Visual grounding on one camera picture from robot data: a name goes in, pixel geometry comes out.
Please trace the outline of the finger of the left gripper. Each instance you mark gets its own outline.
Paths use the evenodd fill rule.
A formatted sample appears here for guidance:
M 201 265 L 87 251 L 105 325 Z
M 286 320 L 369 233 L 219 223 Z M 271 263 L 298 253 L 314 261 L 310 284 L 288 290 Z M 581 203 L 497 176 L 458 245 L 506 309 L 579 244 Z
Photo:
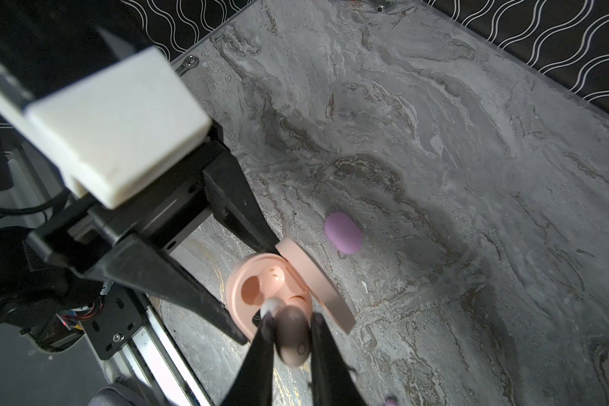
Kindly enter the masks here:
M 169 254 L 137 234 L 117 243 L 83 277 L 114 282 L 171 302 L 197 314 L 236 343 L 248 342 L 219 299 Z
M 276 254 L 279 238 L 265 219 L 236 157 L 229 152 L 218 155 L 203 170 L 203 179 L 214 218 L 252 250 Z

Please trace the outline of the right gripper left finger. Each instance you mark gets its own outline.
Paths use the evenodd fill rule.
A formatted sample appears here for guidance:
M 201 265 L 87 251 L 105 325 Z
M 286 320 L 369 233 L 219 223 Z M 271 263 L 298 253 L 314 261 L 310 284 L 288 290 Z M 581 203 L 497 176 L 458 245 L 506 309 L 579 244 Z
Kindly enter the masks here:
M 240 371 L 221 405 L 272 405 L 274 354 L 275 321 L 268 312 L 263 316 Z

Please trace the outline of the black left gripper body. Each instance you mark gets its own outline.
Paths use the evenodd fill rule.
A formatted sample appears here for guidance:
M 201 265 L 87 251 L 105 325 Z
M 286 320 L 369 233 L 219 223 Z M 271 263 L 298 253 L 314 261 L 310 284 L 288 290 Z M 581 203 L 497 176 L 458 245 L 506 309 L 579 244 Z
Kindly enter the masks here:
M 26 244 L 47 265 L 78 276 L 131 234 L 161 250 L 174 248 L 208 208 L 204 169 L 228 150 L 223 127 L 214 123 L 201 145 L 123 205 L 108 209 L 94 196 L 80 198 L 30 232 Z

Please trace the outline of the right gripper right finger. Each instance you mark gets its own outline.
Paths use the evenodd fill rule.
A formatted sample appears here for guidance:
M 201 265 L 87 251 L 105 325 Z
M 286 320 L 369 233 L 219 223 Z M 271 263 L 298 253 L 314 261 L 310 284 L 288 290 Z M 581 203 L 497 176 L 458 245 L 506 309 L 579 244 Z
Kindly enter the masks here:
M 317 312 L 311 318 L 311 391 L 316 406 L 366 406 L 324 316 Z

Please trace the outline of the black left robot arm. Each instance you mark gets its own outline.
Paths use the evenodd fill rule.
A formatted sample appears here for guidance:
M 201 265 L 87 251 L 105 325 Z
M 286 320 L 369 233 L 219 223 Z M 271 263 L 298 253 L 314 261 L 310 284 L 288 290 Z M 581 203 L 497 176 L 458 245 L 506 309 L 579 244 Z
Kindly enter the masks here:
M 215 123 L 206 140 L 142 192 L 115 209 L 93 196 L 46 203 L 36 228 L 0 228 L 0 324 L 36 328 L 59 311 L 103 306 L 103 284 L 150 294 L 192 311 L 237 343 L 246 339 L 224 304 L 172 258 L 208 217 L 259 253 L 275 253 L 268 225 L 239 161 Z

